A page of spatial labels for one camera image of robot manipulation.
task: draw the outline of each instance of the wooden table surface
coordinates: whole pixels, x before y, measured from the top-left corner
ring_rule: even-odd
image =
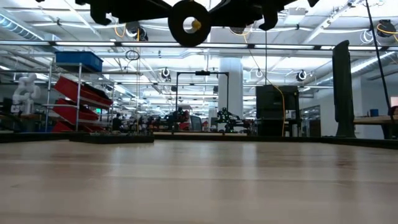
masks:
[[[315,143],[0,144],[0,223],[397,223],[398,151]]]
[[[394,115],[394,120],[398,121],[398,115]],[[390,116],[376,116],[367,118],[355,118],[354,124],[389,124],[391,123]]]

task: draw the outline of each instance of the black metal frame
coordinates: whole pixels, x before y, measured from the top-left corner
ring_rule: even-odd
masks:
[[[187,74],[187,75],[197,75],[198,72],[177,72],[177,80],[176,80],[176,91],[175,91],[175,111],[178,111],[178,77],[182,74]],[[228,106],[229,106],[229,72],[207,72],[209,75],[219,75],[219,74],[224,74],[226,75],[226,110],[228,111]]]

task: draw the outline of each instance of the wheel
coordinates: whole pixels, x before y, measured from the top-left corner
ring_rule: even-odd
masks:
[[[195,32],[188,33],[184,20],[194,17]],[[169,29],[174,39],[183,47],[195,47],[206,40],[211,31],[210,14],[205,7],[194,1],[180,1],[173,6],[169,14]]]

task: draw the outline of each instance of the blue container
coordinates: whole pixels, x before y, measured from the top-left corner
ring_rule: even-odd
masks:
[[[82,63],[85,67],[88,68],[83,68],[84,72],[102,72],[103,61],[93,52],[63,51],[55,53],[55,63],[59,63],[60,67],[70,72],[78,72],[79,69],[76,65],[78,65],[79,63]]]
[[[370,109],[371,116],[379,116],[379,109]]]

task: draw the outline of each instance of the pillar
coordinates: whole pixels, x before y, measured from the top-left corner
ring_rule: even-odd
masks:
[[[229,103],[228,110],[232,114],[243,116],[243,66],[241,58],[221,58],[219,72],[229,72]],[[227,107],[227,77],[218,75],[218,110]]]

